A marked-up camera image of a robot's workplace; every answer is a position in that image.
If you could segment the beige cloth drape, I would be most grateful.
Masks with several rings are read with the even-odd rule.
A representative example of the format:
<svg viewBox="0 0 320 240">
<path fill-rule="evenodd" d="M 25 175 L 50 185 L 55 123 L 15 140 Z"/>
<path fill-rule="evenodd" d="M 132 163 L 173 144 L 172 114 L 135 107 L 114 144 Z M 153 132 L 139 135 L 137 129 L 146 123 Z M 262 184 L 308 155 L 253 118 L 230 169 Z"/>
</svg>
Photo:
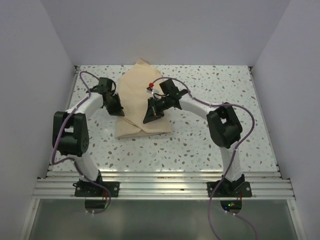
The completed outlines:
<svg viewBox="0 0 320 240">
<path fill-rule="evenodd" d="M 161 73 L 143 60 L 138 60 L 117 81 L 117 93 L 123 107 L 124 116 L 118 117 L 115 123 L 117 139 L 146 137 L 167 134 L 172 125 L 166 117 L 144 124 L 147 113 L 147 87 L 154 80 L 162 77 Z"/>
</svg>

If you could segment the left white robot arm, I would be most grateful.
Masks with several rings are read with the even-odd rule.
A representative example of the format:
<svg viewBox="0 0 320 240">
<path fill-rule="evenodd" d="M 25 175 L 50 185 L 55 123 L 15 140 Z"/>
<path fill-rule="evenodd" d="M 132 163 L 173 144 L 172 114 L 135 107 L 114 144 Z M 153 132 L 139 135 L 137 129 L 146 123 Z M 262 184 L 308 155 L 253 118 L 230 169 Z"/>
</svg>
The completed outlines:
<svg viewBox="0 0 320 240">
<path fill-rule="evenodd" d="M 124 108 L 116 93 L 116 83 L 101 77 L 98 84 L 87 90 L 87 96 L 66 111 L 53 116 L 51 164 L 71 161 L 79 174 L 79 180 L 88 182 L 86 190 L 92 196 L 103 193 L 101 173 L 87 150 L 90 145 L 87 120 L 99 109 L 105 108 L 109 115 L 123 117 Z"/>
</svg>

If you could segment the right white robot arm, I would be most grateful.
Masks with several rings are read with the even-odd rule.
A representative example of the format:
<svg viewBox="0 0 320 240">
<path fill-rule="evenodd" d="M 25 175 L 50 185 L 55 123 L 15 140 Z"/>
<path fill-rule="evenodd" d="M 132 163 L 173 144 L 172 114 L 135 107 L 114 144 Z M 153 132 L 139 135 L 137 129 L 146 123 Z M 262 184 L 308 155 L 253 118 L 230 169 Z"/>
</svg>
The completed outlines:
<svg viewBox="0 0 320 240">
<path fill-rule="evenodd" d="M 164 117 L 164 111 L 170 108 L 177 108 L 191 112 L 207 121 L 210 137 L 221 152 L 223 163 L 222 183 L 217 188 L 227 196 L 235 196 L 245 182 L 241 169 L 240 157 L 237 144 L 241 139 L 243 128 L 233 109 L 228 103 L 222 106 L 210 106 L 201 103 L 190 96 L 188 89 L 180 90 L 170 78 L 160 83 L 163 92 L 158 93 L 153 89 L 154 84 L 150 83 L 147 91 L 153 96 L 147 100 L 147 110 L 143 123 L 147 124 Z"/>
</svg>

